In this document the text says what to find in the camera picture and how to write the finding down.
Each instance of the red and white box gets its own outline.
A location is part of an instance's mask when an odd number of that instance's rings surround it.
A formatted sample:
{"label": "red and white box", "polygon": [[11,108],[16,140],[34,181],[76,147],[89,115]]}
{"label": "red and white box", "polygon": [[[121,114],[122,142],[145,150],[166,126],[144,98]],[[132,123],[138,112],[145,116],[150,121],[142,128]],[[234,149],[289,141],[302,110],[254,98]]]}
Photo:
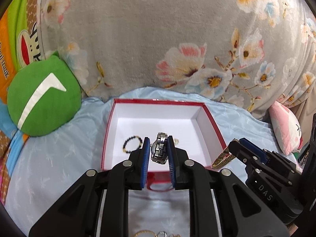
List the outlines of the red and white box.
{"label": "red and white box", "polygon": [[[176,148],[186,150],[190,159],[208,169],[226,148],[215,120],[204,103],[167,100],[114,99],[108,120],[102,154],[102,170],[110,170],[127,160],[123,144],[138,135],[153,143],[158,132],[178,139]],[[135,150],[138,139],[131,140],[127,150]],[[157,164],[151,159],[148,182],[170,182],[168,162]]]}

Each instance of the pink and white plush pillow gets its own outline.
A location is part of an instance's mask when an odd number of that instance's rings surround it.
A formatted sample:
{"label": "pink and white plush pillow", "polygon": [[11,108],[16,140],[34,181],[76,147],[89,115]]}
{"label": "pink and white plush pillow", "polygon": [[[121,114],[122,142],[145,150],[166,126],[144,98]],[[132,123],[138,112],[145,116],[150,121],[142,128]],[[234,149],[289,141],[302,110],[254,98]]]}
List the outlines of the pink and white plush pillow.
{"label": "pink and white plush pillow", "polygon": [[269,108],[274,134],[285,155],[300,152],[303,144],[300,124],[287,107],[277,101]]}

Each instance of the silver wristwatch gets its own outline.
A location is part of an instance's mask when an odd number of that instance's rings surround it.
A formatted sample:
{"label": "silver wristwatch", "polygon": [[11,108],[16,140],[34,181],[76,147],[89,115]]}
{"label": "silver wristwatch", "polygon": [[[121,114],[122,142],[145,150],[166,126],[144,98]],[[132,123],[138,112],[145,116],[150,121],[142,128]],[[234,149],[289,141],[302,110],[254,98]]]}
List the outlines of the silver wristwatch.
{"label": "silver wristwatch", "polygon": [[157,140],[154,141],[151,147],[151,160],[158,164],[165,164],[168,160],[167,155],[167,137],[165,133],[158,133]]}

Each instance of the silver ring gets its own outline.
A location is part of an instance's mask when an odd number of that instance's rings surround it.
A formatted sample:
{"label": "silver ring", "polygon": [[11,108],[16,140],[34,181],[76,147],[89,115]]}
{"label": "silver ring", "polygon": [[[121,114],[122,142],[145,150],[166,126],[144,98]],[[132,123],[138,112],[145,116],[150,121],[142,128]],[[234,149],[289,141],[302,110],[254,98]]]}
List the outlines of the silver ring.
{"label": "silver ring", "polygon": [[163,237],[167,237],[167,233],[164,232],[164,231],[159,232],[159,233],[157,234],[157,237],[161,237],[161,236],[159,236],[159,235],[161,235],[161,234],[163,234]]}

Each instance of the green plush cushion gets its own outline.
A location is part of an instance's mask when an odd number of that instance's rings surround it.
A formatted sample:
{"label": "green plush cushion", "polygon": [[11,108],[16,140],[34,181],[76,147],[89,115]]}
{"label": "green plush cushion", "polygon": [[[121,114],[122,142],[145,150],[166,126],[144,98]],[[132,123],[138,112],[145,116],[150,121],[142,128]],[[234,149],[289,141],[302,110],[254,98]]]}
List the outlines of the green plush cushion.
{"label": "green plush cushion", "polygon": [[81,91],[66,63],[53,54],[45,61],[32,62],[16,74],[7,101],[15,125],[30,136],[41,136],[73,118],[81,106]]}

